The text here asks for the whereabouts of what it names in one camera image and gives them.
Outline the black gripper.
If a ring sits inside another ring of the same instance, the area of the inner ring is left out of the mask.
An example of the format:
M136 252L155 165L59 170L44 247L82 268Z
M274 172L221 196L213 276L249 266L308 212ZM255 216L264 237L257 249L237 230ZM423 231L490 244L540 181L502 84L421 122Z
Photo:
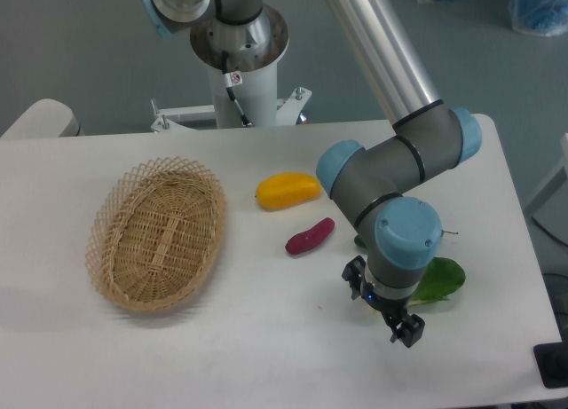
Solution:
M356 256L343 269L342 279L349 284L351 299L362 298L371 308L379 311L391 329L390 341L402 342L411 348L422 338L425 328L425 321L420 316L407 311L414 286L393 288L367 282L365 268L365 259Z

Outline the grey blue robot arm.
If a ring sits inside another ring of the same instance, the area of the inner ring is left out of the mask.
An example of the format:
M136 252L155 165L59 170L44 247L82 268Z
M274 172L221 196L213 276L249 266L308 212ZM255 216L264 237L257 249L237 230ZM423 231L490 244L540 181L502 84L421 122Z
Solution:
M353 140L330 147L316 175L365 242L367 257L343 270L354 297L379 311L392 340L414 345L423 320L407 310L438 251L442 225L416 186L479 150L482 133L466 109L447 107L423 69L389 0L327 0L394 130L372 148ZM163 36L188 30L209 68L218 128L269 127L283 113L272 66L288 29L264 0L142 0Z

